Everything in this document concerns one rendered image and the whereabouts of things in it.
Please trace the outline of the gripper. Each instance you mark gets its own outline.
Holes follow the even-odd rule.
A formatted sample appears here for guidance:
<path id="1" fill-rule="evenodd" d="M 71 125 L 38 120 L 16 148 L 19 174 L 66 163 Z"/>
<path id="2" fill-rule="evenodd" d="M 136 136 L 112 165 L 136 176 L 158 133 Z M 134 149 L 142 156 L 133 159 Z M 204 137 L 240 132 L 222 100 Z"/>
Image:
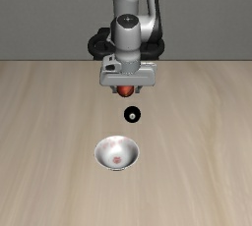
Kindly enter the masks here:
<path id="1" fill-rule="evenodd" d="M 153 62 L 118 61 L 115 55 L 107 55 L 103 58 L 99 83 L 103 86 L 111 86 L 112 93 L 118 93 L 119 85 L 133 85 L 134 92 L 140 93 L 143 86 L 153 86 L 156 83 L 157 65 Z"/>

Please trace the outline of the white bowl with red pattern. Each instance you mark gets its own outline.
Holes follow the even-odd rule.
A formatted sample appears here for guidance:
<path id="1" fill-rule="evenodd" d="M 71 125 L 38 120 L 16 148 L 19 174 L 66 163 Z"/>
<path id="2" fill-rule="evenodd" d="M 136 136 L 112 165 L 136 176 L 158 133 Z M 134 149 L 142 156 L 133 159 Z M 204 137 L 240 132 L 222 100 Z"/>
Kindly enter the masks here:
<path id="1" fill-rule="evenodd" d="M 131 167 L 139 156 L 138 145 L 124 136 L 107 137 L 94 148 L 96 162 L 111 171 L 122 171 Z"/>

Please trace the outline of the black ball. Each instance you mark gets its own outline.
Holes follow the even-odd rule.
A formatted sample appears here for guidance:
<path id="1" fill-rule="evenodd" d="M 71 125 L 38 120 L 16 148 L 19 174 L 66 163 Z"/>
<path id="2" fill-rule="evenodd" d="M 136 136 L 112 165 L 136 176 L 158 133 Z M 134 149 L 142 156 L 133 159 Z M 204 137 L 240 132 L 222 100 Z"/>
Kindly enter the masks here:
<path id="1" fill-rule="evenodd" d="M 129 123 L 137 123 L 141 118 L 141 111 L 136 106 L 129 106 L 124 110 L 124 118 Z"/>

